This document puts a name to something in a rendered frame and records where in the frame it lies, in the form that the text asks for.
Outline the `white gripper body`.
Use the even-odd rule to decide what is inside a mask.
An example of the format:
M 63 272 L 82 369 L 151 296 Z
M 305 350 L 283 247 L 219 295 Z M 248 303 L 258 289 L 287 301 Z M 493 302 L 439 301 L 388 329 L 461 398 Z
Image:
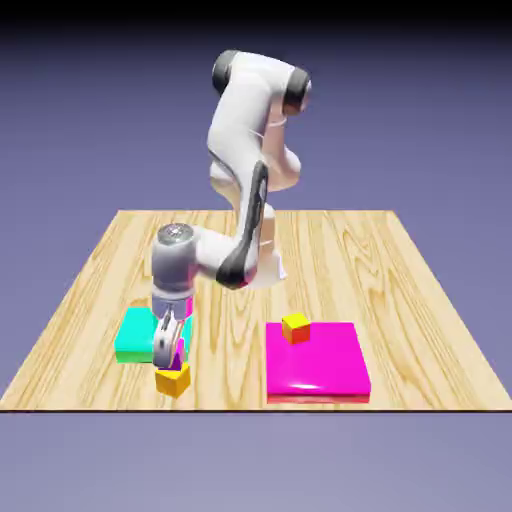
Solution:
M 174 312 L 168 309 L 159 320 L 153 337 L 153 364 L 157 368 L 170 368 L 174 345 L 183 338 L 184 320 L 177 320 Z

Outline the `small purple cube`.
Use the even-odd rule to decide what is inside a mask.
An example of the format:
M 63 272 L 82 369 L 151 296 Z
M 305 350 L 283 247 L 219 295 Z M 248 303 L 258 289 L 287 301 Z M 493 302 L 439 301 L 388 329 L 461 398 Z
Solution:
M 172 371 L 180 371 L 183 363 L 186 361 L 186 348 L 183 338 L 179 338 L 174 345 L 174 353 L 171 361 L 170 369 Z

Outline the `small orange cube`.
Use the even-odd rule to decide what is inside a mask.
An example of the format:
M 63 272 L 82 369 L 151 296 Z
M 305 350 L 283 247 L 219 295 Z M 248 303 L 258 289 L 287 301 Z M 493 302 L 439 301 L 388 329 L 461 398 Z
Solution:
M 172 398 L 178 398 L 191 383 L 190 366 L 184 362 L 180 370 L 156 369 L 156 390 Z

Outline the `small yellow cube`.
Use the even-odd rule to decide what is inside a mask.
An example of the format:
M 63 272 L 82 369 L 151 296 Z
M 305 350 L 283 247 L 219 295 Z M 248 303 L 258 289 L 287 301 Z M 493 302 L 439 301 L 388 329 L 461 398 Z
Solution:
M 302 313 L 292 313 L 282 318 L 282 335 L 290 344 L 310 339 L 311 323 Z

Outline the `large teal box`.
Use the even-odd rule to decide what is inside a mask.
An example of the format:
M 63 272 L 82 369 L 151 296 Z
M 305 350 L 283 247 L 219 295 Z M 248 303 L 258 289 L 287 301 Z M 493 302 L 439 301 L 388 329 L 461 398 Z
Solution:
M 158 319 L 149 308 L 128 308 L 114 342 L 116 361 L 124 364 L 153 364 L 153 337 L 160 319 Z M 191 342 L 193 314 L 189 314 L 182 320 L 185 321 L 183 337 L 187 352 L 185 362 L 187 362 Z

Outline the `large magenta box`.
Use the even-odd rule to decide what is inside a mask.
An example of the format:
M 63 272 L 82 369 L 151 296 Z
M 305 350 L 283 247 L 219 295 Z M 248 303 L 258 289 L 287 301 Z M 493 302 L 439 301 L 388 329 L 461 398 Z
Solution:
M 279 323 L 266 325 L 269 403 L 367 403 L 371 381 L 355 326 L 314 322 L 310 338 L 289 343 Z

